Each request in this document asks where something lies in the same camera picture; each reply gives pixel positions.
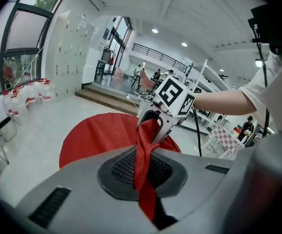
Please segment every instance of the white cabinet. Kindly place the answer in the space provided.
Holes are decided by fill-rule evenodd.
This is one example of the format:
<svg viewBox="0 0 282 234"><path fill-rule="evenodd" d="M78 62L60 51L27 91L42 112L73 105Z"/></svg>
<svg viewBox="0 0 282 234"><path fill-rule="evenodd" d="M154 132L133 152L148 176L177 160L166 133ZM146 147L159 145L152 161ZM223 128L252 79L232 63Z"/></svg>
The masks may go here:
<svg viewBox="0 0 282 234"><path fill-rule="evenodd" d="M94 27L76 12L58 16L51 34L46 58L45 78L56 86L57 100L81 89L83 68Z"/></svg>

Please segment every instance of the white shirt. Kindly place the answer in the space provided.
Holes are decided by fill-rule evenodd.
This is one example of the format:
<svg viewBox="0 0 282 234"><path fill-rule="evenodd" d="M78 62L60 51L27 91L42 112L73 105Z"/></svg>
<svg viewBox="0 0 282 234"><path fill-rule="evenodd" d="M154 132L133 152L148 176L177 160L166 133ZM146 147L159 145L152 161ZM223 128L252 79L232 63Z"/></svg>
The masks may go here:
<svg viewBox="0 0 282 234"><path fill-rule="evenodd" d="M270 52L265 64L267 67L267 81L268 85L270 85L281 70L282 58ZM254 116L263 127L266 116L266 106L262 97L262 93L265 90L263 68L260 68L254 78L246 86L241 87L240 90L255 106L257 112Z"/></svg>

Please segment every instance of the white floor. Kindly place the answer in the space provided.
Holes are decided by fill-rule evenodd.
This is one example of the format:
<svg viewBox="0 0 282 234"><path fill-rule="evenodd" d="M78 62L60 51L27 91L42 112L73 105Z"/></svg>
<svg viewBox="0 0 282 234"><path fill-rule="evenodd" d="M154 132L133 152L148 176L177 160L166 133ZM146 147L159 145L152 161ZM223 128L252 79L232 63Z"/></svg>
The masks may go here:
<svg viewBox="0 0 282 234"><path fill-rule="evenodd" d="M16 206L26 193L59 170L60 150L68 133L82 120L103 113L120 112L76 96L31 112L29 121L18 126L17 135L5 146L10 164L0 176L0 198ZM199 155L196 133L174 127L170 135L183 153ZM205 150L203 156L222 153Z"/></svg>

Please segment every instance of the wooden step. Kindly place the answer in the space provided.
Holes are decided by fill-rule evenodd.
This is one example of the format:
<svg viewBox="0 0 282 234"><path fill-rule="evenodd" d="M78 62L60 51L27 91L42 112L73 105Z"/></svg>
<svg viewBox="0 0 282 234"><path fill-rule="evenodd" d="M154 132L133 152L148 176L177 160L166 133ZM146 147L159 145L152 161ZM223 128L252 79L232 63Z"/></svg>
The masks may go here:
<svg viewBox="0 0 282 234"><path fill-rule="evenodd" d="M134 115L134 116L138 115L138 110L135 107L135 105L133 104L131 105L126 101L118 100L115 97L107 96L106 94L97 93L94 90L82 89L76 91L75 95L130 115Z"/></svg>
<svg viewBox="0 0 282 234"><path fill-rule="evenodd" d="M138 101L138 100L130 98L130 100L131 100L130 101L130 100L128 100L126 98L125 95L122 95L120 93L115 93L113 91L110 91L110 90L107 90L107 89L103 89L101 87L96 87L96 86L93 86L93 85L86 85L86 86L83 87L83 89L87 90L87 91L94 92L96 94L100 94L100 95L105 96L105 97L109 97L111 99L115 99L115 100L118 100L118 101L130 104L132 106L134 106L133 103L135 103L137 107L139 107L139 105L140 105L140 101Z"/></svg>

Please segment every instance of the railing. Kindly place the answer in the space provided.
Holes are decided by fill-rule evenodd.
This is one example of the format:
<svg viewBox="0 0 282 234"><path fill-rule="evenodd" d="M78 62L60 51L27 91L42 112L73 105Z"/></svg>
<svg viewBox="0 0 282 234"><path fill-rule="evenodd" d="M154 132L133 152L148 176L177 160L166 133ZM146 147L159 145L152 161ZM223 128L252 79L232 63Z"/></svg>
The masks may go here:
<svg viewBox="0 0 282 234"><path fill-rule="evenodd" d="M147 47L142 46L140 44L134 43L132 51L136 51L136 52L139 52L141 54L145 54L146 56L160 60L160 61L162 61L162 62L164 62L164 63L166 63L166 64L168 64L172 67L179 69L180 71L182 71L184 73L187 69L187 66L185 66L183 63L181 63L181 62L179 62L179 61L177 61L177 60L175 60L175 59L173 59L173 58L171 58L167 55L164 55L163 53L161 53L159 51L147 48Z"/></svg>

